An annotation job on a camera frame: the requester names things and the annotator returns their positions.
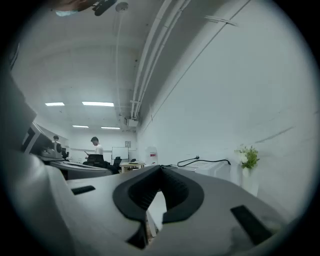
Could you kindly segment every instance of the vase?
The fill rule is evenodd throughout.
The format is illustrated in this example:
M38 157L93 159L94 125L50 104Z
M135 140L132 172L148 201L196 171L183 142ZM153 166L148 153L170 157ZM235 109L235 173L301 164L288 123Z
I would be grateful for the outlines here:
M258 195L259 182L258 173L255 168L244 168L242 170L241 187L255 197Z

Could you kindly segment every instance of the wooden table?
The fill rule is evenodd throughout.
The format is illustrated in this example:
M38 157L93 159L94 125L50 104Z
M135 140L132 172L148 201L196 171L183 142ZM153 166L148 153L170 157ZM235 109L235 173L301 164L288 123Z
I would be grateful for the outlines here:
M131 168L144 168L145 163L144 162L137 162L137 163L129 163L129 162L121 162L121 172L124 173L126 170Z

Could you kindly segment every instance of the ceiling pipe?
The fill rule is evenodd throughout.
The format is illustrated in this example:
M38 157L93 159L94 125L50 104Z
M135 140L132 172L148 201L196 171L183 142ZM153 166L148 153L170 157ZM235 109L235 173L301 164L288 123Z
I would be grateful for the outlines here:
M157 28L160 24L161 19L163 18L166 10L168 9L169 5L171 4L172 0L165 0L158 11L156 18L154 19L154 22L152 24L152 27L150 29L150 32L147 36L147 39L145 41L145 45L142 51L141 59L139 61L139 66L138 66L138 71L136 74L135 78L135 83L134 83L134 90L133 90L133 98L132 98L132 106L131 106L131 118L134 117L134 108L135 108L135 101L136 101L136 96L137 96L137 91L138 91L138 86L139 86L139 81L140 81L140 76L142 73L142 70L144 68L145 60L147 57L147 53L149 51L152 39L154 38L154 35L157 31Z
M160 35L157 39L157 42L155 44L155 47L153 49L154 52L152 51L152 53L156 53L157 52L157 55L152 63L152 58L154 58L154 55L151 55L150 56L150 59L151 61L148 62L148 64L152 67L151 67L151 70L150 70L150 66L147 67L147 70L150 70L150 72L146 72L144 74L144 78L143 78L143 81L146 80L147 78L147 81L146 81L146 84L144 86L144 83L142 83L142 86L141 86L141 90L140 90L140 94L139 94L139 99L138 99L138 102L139 104L137 104L136 108L135 108L135 111L134 111L134 118L137 118L137 115L139 113L139 110L140 110L140 106L142 104L142 101L144 99L144 96L145 96L145 93L146 93L146 90L147 90L147 87L149 85L149 82L150 82L150 79L151 79L151 76L154 72L154 69L155 69L155 66L158 62L158 59L161 55L161 52L162 50L164 49L166 43L167 43L167 40L171 34L171 31L172 29L174 28L175 24L177 23L178 19L180 18L181 16L181 13L183 12L183 10L188 6L188 4L190 3L191 0L179 0L179 2L177 3L177 5L174 7L174 9L172 10L172 15L169 16L168 18L168 21L164 24L164 26L162 27L162 30L160 32Z

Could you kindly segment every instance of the ceiling light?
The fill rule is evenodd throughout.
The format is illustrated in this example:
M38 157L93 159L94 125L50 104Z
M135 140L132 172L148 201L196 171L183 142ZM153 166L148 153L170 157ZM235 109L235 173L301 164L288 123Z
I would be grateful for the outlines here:
M119 127L101 127L102 129L115 129L115 130L120 130Z
M89 128L89 126L83 126L83 125L72 125L72 126L77 128Z
M53 103L45 103L47 106L64 106L63 102L53 102Z
M114 107L115 105L111 102L82 102L85 106L105 106L105 107Z

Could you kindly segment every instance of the man in white shirt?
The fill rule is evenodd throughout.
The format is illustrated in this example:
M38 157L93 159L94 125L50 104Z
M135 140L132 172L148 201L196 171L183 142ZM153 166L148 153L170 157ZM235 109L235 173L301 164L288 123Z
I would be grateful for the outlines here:
M99 143L98 138L97 138L97 137L93 137L93 138L91 139L91 142L92 142L92 144L93 144L94 146L96 146L94 154L95 154L95 155L103 155L103 154L104 154L104 148L103 148L103 147L101 146L101 144Z

